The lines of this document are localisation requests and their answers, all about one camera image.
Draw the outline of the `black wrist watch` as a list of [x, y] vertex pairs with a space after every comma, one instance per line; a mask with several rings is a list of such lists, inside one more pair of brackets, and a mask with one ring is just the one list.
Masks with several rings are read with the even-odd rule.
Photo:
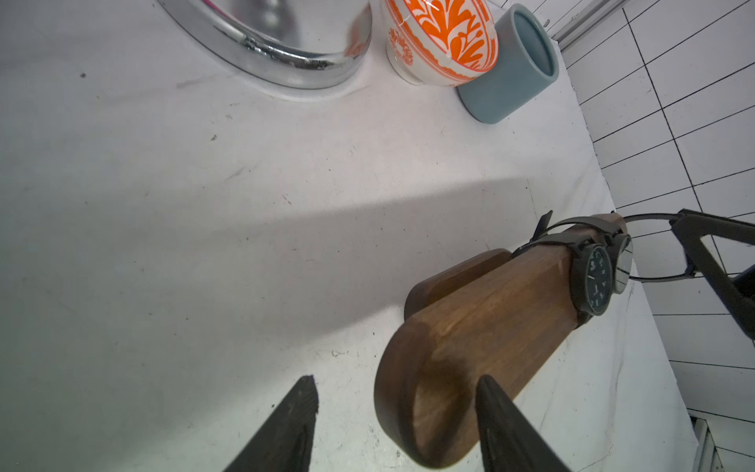
[[651, 212], [625, 216], [633, 234], [636, 271], [631, 279], [663, 283], [696, 277], [698, 271], [670, 228], [680, 214]]
[[552, 229], [567, 225], [580, 225], [595, 229], [606, 245], [613, 269], [613, 292], [621, 294], [629, 281], [629, 271], [633, 258], [631, 236], [628, 234], [624, 219], [613, 212], [597, 216], [576, 216], [551, 223], [552, 211], [544, 214], [536, 226], [531, 242], [534, 242]]

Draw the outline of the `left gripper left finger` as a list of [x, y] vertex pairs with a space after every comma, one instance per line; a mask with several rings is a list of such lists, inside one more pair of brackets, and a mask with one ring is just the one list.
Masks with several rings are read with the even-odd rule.
[[309, 471], [319, 404], [315, 378], [301, 377], [225, 471]]

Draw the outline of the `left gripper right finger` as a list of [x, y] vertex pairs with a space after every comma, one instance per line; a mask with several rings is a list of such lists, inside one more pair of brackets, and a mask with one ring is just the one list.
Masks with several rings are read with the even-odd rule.
[[475, 411], [485, 471], [561, 471], [568, 467], [490, 375], [480, 377]]

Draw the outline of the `black watch green numerals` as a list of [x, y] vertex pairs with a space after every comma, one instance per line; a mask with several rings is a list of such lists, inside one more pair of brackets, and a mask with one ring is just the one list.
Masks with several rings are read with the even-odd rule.
[[563, 246], [570, 251], [570, 297], [577, 311], [577, 326], [605, 314], [613, 296], [613, 263], [605, 244], [587, 233], [562, 232], [517, 248], [513, 258], [536, 246]]

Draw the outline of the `brown wooden watch stand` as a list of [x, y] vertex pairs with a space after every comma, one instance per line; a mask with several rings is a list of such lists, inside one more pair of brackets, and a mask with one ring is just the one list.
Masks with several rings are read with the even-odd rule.
[[[599, 233], [580, 225], [547, 235]], [[577, 326], [571, 253], [563, 246], [491, 250], [418, 283], [377, 368], [385, 434], [420, 465], [444, 468], [480, 446], [476, 387], [490, 375], [508, 397], [525, 388]]]

